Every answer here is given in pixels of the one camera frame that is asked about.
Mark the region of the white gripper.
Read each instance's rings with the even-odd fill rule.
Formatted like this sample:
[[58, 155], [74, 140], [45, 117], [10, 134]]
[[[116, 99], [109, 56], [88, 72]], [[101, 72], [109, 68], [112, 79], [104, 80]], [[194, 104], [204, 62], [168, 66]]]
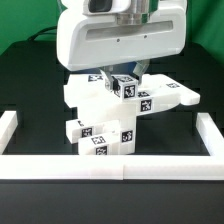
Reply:
[[100, 68], [113, 90], [112, 65], [136, 62], [142, 83], [150, 60], [181, 52], [187, 0], [61, 0], [57, 58], [70, 71]]

